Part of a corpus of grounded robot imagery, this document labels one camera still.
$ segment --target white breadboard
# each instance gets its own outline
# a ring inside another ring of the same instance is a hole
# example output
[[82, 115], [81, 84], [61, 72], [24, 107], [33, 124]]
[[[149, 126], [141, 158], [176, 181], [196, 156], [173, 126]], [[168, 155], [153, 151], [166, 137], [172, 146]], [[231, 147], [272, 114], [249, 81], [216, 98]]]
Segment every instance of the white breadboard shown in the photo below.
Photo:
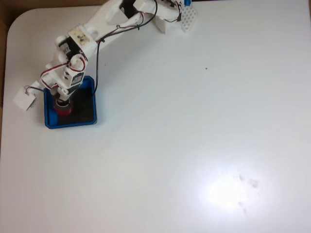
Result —
[[181, 29], [187, 33], [193, 27], [198, 14], [192, 6], [184, 6], [181, 8]]

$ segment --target blue square base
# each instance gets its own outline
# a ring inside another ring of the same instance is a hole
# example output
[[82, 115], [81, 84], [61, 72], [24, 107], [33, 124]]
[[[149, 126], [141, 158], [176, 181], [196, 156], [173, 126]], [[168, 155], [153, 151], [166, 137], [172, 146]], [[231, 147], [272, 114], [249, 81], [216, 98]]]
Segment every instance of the blue square base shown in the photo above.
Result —
[[49, 129], [65, 127], [93, 125], [97, 122], [96, 101], [94, 92], [94, 80], [85, 76], [79, 89], [77, 89], [70, 101], [72, 113], [68, 116], [59, 116], [53, 107], [53, 96], [50, 90], [44, 89], [44, 118], [45, 125]]

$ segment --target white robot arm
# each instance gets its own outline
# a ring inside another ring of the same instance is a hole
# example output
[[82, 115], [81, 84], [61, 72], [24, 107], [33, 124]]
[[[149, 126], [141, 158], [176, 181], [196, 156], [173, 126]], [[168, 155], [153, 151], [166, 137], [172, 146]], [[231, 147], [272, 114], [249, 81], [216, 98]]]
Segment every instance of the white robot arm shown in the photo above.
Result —
[[[88, 60], [99, 51], [99, 44], [105, 38], [139, 29], [154, 17], [156, 25], [165, 32], [167, 23], [181, 19], [182, 4], [178, 1], [135, 0], [126, 4], [126, 0], [109, 0], [87, 23], [71, 29], [68, 36], [62, 35], [55, 40], [54, 58], [46, 65], [40, 82], [22, 87], [14, 98], [15, 104], [26, 111], [34, 104], [36, 95], [47, 88], [56, 100], [55, 108], [68, 109], [70, 96], [82, 84]], [[110, 24], [113, 16], [120, 13], [126, 16], [125, 21]], [[152, 14], [152, 18], [145, 20], [146, 14]]]

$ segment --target white table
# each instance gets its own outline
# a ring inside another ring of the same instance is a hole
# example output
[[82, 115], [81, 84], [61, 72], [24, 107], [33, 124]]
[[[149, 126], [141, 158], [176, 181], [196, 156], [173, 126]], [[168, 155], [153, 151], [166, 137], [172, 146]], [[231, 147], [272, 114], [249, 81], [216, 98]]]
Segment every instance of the white table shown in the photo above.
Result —
[[188, 36], [149, 25], [103, 48], [98, 123], [59, 130], [44, 126], [42, 97], [26, 113], [12, 99], [38, 79], [54, 39], [98, 7], [14, 22], [1, 233], [311, 231], [308, 0], [194, 6]]

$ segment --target brown background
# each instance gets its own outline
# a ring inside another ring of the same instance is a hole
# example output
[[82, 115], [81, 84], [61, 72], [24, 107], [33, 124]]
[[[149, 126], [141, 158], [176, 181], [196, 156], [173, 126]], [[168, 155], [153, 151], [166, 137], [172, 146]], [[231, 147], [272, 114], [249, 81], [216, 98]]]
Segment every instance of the brown background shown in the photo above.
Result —
[[34, 8], [91, 6], [101, 5], [106, 1], [107, 0], [0, 0], [0, 137], [2, 124], [6, 36], [14, 19], [22, 13]]

